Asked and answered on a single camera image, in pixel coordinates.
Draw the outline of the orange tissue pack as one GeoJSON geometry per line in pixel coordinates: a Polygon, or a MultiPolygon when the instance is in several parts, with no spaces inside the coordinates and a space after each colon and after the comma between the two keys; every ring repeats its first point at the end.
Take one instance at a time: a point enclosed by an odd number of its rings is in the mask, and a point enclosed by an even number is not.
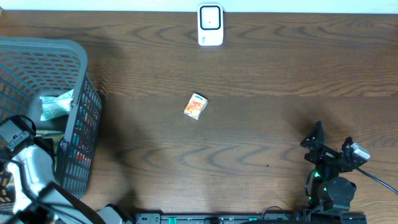
{"type": "Polygon", "coordinates": [[[183,113],[195,120],[198,120],[208,104],[208,99],[204,96],[194,93],[188,104],[186,105],[183,113]]]}

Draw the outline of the light green wipes pack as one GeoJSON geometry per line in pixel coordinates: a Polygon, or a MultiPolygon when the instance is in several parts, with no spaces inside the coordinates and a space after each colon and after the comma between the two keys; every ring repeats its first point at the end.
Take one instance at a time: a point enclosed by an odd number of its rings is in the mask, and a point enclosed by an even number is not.
{"type": "Polygon", "coordinates": [[[40,115],[40,120],[48,121],[69,115],[72,109],[73,90],[58,97],[40,96],[39,99],[42,101],[42,114],[40,115]]]}

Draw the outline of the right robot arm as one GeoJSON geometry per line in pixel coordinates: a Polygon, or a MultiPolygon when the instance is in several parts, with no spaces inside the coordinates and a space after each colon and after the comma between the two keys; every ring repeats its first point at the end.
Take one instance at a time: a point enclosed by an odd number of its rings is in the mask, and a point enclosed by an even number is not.
{"type": "Polygon", "coordinates": [[[350,210],[356,186],[340,174],[354,169],[351,144],[352,139],[346,138],[341,151],[328,147],[321,121],[315,123],[300,143],[301,147],[308,149],[304,159],[315,165],[305,185],[312,212],[339,214],[350,210]]]}

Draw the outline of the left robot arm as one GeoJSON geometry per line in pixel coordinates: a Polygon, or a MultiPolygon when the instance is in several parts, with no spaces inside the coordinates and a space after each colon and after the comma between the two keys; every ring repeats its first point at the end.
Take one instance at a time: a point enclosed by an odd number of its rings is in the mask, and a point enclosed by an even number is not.
{"type": "Polygon", "coordinates": [[[6,223],[132,223],[114,205],[96,212],[59,186],[53,173],[52,146],[36,136],[34,122],[11,116],[1,122],[5,170],[14,179],[13,216],[6,223]]]}

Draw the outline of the white barcode scanner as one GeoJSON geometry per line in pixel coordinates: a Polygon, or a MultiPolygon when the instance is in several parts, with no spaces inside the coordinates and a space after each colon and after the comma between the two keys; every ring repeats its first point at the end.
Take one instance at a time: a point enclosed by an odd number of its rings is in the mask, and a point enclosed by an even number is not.
{"type": "Polygon", "coordinates": [[[197,10],[198,44],[219,46],[223,43],[223,8],[216,3],[201,4],[197,10]]]}

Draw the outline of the grey plastic mesh basket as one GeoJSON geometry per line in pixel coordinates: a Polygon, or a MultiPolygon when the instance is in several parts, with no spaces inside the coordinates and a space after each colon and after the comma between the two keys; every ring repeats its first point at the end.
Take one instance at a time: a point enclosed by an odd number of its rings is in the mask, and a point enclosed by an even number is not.
{"type": "Polygon", "coordinates": [[[40,131],[62,136],[50,153],[55,180],[76,198],[87,191],[102,102],[84,48],[71,40],[1,37],[1,157],[40,131]],[[69,112],[42,121],[42,98],[71,93],[69,112]]]}

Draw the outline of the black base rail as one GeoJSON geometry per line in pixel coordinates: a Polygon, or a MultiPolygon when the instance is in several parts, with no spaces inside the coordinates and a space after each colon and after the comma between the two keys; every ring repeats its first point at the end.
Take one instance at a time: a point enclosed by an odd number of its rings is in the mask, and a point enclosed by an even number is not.
{"type": "Polygon", "coordinates": [[[241,224],[241,223],[341,223],[367,224],[365,215],[347,214],[342,217],[315,214],[311,220],[303,215],[271,211],[265,214],[161,214],[137,213],[137,224],[241,224]]]}

